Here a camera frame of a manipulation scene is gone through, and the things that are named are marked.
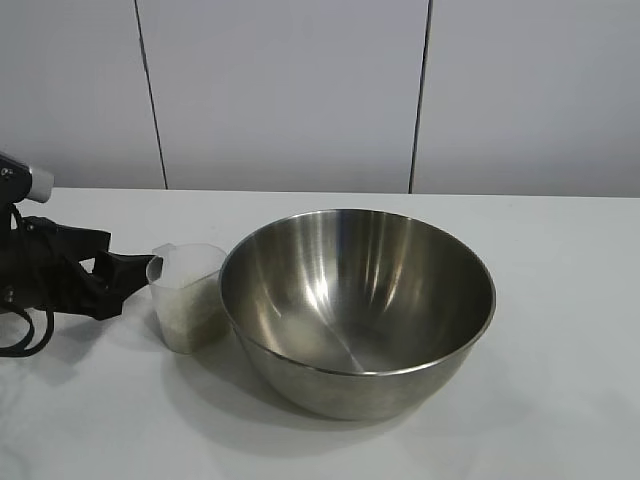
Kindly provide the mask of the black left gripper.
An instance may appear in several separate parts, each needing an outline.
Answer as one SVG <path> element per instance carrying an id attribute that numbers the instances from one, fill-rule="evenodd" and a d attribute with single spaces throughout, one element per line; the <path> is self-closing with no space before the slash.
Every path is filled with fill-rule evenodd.
<path id="1" fill-rule="evenodd" d="M 111 234 L 28 216 L 1 235 L 1 298 L 15 306 L 106 320 L 148 284 L 153 255 L 108 252 Z M 93 273 L 81 265 L 94 259 Z"/>

